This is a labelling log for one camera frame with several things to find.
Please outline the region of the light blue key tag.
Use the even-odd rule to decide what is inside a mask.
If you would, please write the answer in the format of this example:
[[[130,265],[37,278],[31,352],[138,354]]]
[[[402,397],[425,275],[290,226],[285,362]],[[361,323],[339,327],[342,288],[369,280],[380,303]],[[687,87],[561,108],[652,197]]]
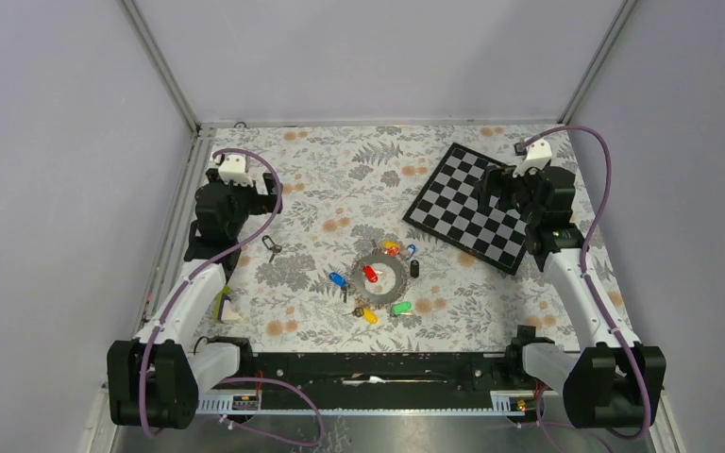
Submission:
[[[413,258],[413,256],[415,255],[416,251],[417,251],[417,247],[415,244],[412,244],[412,243],[408,244],[405,248],[406,259],[411,260]]]

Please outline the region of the red key tag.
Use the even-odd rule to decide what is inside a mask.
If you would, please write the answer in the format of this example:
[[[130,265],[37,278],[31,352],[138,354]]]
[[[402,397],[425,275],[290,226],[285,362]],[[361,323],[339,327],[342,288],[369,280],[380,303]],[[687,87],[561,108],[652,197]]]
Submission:
[[[362,272],[367,281],[371,283],[377,283],[379,281],[379,274],[371,265],[364,265]]]

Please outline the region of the green key tag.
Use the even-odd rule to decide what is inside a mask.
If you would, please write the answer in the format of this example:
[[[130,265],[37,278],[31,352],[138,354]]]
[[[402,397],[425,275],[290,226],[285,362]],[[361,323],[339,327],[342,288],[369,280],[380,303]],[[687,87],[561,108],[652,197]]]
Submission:
[[[401,316],[401,315],[411,315],[413,309],[413,304],[409,301],[402,301],[399,303],[395,303],[391,307],[391,314],[393,316]]]

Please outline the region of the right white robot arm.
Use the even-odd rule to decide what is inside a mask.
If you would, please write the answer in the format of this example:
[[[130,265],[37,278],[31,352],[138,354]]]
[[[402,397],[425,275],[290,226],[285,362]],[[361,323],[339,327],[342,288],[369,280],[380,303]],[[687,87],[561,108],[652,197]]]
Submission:
[[[488,167],[475,187],[479,208],[516,210],[526,224],[525,247],[542,277],[560,296],[581,348],[573,358],[550,340],[525,335],[511,345],[503,364],[509,384],[530,387],[537,379],[564,401],[576,428],[605,428],[628,438],[651,427],[666,370],[657,346],[642,344],[620,320],[590,265],[586,236],[572,223],[575,176],[548,166],[523,174],[516,167]]]

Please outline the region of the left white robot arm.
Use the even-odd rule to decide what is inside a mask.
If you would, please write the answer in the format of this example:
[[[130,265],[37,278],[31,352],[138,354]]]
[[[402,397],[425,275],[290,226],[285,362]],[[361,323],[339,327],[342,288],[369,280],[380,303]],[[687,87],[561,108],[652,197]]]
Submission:
[[[200,396],[219,381],[242,388],[254,378],[254,361],[234,344],[209,346],[194,357],[186,350],[237,267],[245,222],[281,212],[281,183],[266,172],[266,191],[259,193],[255,182],[241,182],[237,175],[211,169],[206,176],[207,184],[194,195],[195,218],[177,283],[133,339],[116,341],[108,350],[110,418],[118,426],[141,427],[150,435],[184,429]]]

